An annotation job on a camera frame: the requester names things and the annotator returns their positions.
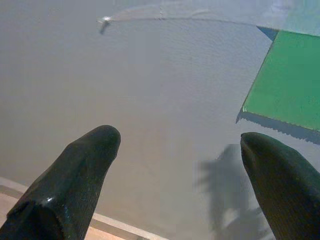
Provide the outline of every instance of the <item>green paper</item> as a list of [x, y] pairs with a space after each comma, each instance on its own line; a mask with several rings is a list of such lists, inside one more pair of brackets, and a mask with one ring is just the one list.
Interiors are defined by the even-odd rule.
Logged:
[[242, 111], [320, 131], [320, 37], [280, 31]]

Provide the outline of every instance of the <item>textured white surface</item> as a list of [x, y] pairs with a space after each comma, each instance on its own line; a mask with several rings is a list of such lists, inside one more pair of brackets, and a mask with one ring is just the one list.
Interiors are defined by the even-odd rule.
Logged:
[[[198, 187], [200, 163], [248, 131], [283, 141], [318, 170], [320, 149], [235, 123], [271, 45], [256, 27], [141, 20], [113, 22], [99, 34], [97, 18], [145, 2], [1, 1], [0, 176], [29, 185], [68, 143], [113, 125], [122, 142], [96, 211], [172, 240], [212, 239], [212, 208], [232, 204], [213, 204], [212, 189]], [[221, 169], [248, 180], [239, 148], [233, 158]], [[222, 179], [222, 199], [229, 200], [238, 179]], [[240, 193], [247, 191], [253, 208], [246, 185]], [[244, 236], [258, 227], [240, 224], [230, 232], [250, 240]]]

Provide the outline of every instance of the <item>clear plastic sheet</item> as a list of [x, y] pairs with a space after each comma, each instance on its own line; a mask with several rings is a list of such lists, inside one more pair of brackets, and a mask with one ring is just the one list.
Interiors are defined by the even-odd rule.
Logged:
[[145, 4], [108, 20], [216, 20], [320, 36], [319, 0], [180, 0]]

